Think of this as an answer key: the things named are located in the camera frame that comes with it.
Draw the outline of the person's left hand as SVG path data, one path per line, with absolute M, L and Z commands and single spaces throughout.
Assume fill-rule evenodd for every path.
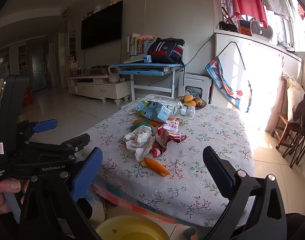
M 28 180 L 20 181 L 14 178 L 7 178 L 0 181 L 0 215 L 10 212 L 4 193 L 14 194 L 22 192 L 25 194 L 28 184 Z

